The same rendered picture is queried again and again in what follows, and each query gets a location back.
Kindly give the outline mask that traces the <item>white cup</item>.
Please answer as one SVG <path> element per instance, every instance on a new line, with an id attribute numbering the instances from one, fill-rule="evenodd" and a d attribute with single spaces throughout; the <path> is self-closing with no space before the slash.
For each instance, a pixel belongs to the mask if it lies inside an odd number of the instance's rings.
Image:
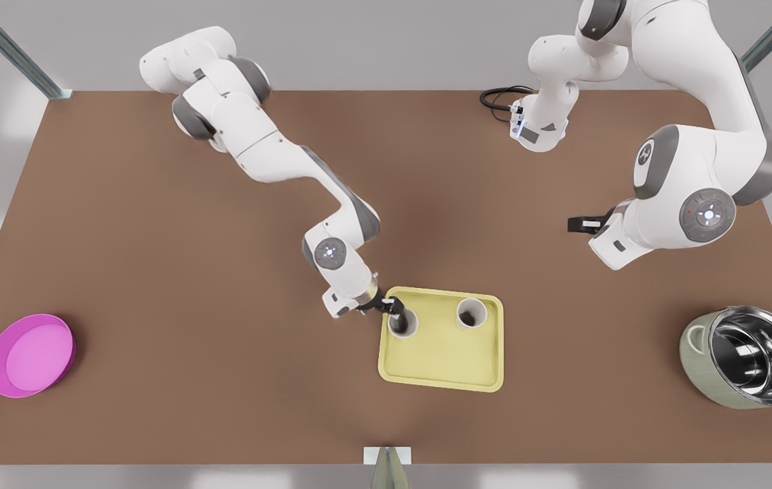
<path id="1" fill-rule="evenodd" d="M 401 314 L 388 316 L 388 330 L 396 338 L 409 338 L 416 334 L 418 329 L 419 319 L 409 308 L 405 308 Z"/>
<path id="2" fill-rule="evenodd" d="M 485 304 L 475 297 L 467 297 L 456 307 L 456 325 L 460 330 L 469 331 L 481 327 L 488 319 Z"/>

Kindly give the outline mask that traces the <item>yellow tray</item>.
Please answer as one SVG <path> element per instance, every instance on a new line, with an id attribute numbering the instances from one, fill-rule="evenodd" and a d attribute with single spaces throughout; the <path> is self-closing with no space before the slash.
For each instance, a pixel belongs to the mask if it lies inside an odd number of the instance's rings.
<path id="1" fill-rule="evenodd" d="M 378 372 L 383 380 L 414 386 L 494 393 L 504 381 L 504 308 L 491 295 L 394 286 L 398 297 L 416 313 L 418 330 L 396 338 L 382 320 Z M 479 298 L 488 319 L 479 328 L 457 328 L 456 307 L 467 297 Z"/>

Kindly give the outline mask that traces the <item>green steel pot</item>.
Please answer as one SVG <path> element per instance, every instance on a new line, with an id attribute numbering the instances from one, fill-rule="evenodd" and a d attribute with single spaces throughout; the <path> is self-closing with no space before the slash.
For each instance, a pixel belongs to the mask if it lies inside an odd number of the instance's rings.
<path id="1" fill-rule="evenodd" d="M 734 306 L 684 328 L 678 356 L 691 384 L 734 410 L 772 408 L 772 313 Z"/>

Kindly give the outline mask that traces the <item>pink bowl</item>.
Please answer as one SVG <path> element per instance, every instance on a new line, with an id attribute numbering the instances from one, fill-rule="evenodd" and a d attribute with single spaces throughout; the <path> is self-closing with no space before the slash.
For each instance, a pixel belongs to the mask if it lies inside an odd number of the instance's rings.
<path id="1" fill-rule="evenodd" d="M 76 353 L 73 332 L 57 316 L 16 320 L 0 334 L 0 395 L 20 399 L 47 390 L 69 372 Z"/>

